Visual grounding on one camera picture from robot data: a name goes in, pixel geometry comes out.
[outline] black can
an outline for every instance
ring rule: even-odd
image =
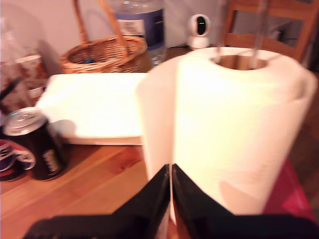
[[[0,181],[13,180],[23,173],[23,166],[16,159],[10,141],[4,138],[0,128]]]
[[[61,146],[48,119],[36,108],[20,109],[9,115],[4,134],[15,144],[17,159],[37,180],[57,176],[66,167]]]

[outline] white tray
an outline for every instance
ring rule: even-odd
[[[141,145],[135,88],[145,75],[55,75],[36,107],[66,143]]]

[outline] white camera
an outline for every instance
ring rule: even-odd
[[[188,21],[190,36],[187,44],[192,49],[205,48],[209,46],[207,34],[210,28],[210,21],[206,15],[196,14]]]

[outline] basket handle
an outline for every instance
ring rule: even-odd
[[[76,19],[78,20],[82,41],[84,44],[88,44],[89,43],[88,35],[87,35],[85,28],[84,28],[84,23],[83,23],[83,19],[81,17],[78,0],[73,0],[73,6],[75,9],[75,13],[76,13]]]
[[[128,51],[128,45],[126,40],[124,39],[124,37],[122,36],[121,30],[119,28],[119,25],[116,21],[116,18],[113,14],[112,9],[110,8],[110,6],[108,4],[105,3],[104,0],[98,0],[98,3],[100,4],[100,6],[102,7],[102,9],[105,11],[105,13],[107,14],[111,25],[113,27],[113,29],[115,30],[115,33],[117,35],[117,40],[120,46],[122,46],[121,48],[121,52],[123,54],[124,57],[128,57],[129,51]],[[74,5],[74,9],[75,9],[75,13],[76,13],[76,17],[77,17],[77,21],[78,21],[78,25],[80,28],[80,35],[82,38],[82,41],[84,44],[88,44],[89,40],[88,40],[88,35],[87,32],[85,30],[84,27],[84,22],[80,13],[80,8],[79,8],[79,3],[78,0],[73,0],[73,5]]]

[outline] wicker basket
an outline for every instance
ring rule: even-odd
[[[62,72],[70,74],[140,71],[142,54],[147,48],[145,40],[136,36],[122,36],[111,8],[104,0],[98,0],[98,2],[106,12],[116,36],[88,41],[78,0],[73,0],[83,44],[62,55],[60,60]],[[89,58],[94,59],[95,63],[83,64]]]

